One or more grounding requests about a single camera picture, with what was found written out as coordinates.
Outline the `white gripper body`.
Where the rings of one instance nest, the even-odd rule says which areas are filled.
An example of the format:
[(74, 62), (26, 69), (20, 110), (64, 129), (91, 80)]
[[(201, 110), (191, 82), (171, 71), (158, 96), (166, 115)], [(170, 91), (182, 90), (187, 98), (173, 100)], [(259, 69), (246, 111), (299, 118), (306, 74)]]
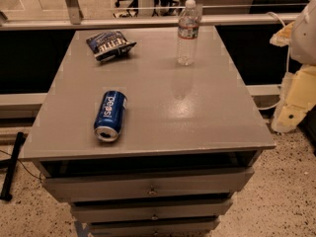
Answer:
[(282, 114), (305, 117), (316, 105), (316, 67), (304, 64), (295, 73), (286, 72), (284, 86)]

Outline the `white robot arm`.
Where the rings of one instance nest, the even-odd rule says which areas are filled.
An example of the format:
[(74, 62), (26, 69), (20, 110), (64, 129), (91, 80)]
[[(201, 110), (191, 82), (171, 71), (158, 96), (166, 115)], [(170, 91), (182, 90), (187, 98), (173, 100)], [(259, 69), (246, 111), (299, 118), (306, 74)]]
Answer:
[(273, 34), (270, 43), (289, 48), (289, 56), (301, 64), (295, 73), (286, 72), (271, 127), (290, 132), (316, 106), (316, 0), (311, 0), (294, 22)]

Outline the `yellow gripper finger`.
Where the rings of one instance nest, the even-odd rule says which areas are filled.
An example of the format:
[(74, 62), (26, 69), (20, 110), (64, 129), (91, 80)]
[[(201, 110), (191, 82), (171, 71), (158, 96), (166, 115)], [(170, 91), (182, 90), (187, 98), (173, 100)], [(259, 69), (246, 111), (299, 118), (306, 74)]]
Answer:
[(296, 106), (279, 104), (271, 123), (272, 130), (278, 133), (293, 131), (306, 117), (307, 112)]
[(291, 40), (291, 32), (292, 32), (293, 25), (294, 25), (294, 23), (291, 22), (291, 23), (285, 25), (277, 33), (273, 34), (273, 36), (270, 39), (270, 44), (273, 44), (273, 45), (279, 46), (279, 47), (289, 45), (290, 40)]

